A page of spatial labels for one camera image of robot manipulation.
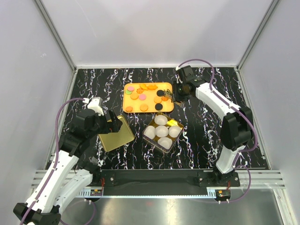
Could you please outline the orange waffle cookie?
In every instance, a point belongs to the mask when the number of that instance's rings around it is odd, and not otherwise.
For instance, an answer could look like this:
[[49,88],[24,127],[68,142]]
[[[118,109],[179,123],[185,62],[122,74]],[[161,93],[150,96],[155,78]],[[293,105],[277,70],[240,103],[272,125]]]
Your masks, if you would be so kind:
[[132,100],[136,100],[136,99],[139,98],[139,95],[138,95],[137,93],[132,93],[132,94],[130,95],[130,97],[131,97]]

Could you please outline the orange round cookie bottom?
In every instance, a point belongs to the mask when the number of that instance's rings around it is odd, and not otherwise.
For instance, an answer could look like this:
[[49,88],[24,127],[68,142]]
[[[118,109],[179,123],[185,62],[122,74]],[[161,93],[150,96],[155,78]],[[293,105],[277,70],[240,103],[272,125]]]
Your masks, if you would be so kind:
[[147,104],[141,104],[141,105],[140,105],[140,110],[141,110],[142,112],[147,111],[147,110],[148,110],[148,105],[147,105]]

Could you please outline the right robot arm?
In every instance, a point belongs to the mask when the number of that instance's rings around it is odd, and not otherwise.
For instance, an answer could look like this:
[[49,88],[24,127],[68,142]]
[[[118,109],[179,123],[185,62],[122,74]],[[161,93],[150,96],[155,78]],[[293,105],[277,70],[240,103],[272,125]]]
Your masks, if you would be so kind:
[[173,102],[183,103],[195,97],[220,118],[220,141],[223,147],[210,178],[219,186],[225,185],[233,175],[239,153],[254,137],[251,109],[234,104],[205,80],[195,79],[186,83],[174,81],[172,88]]

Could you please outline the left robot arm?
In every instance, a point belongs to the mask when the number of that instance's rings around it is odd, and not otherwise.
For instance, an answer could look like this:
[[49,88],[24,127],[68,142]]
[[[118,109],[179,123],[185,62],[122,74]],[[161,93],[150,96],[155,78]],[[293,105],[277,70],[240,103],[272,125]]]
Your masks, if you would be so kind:
[[66,176],[89,148],[90,141],[98,134],[119,132],[122,121],[113,111],[111,120],[92,109],[84,109],[73,119],[70,129],[59,141],[59,151],[35,192],[25,203],[17,203],[14,214],[23,225],[57,225],[61,215],[72,200],[87,185],[101,181],[98,166],[84,165],[66,185]]

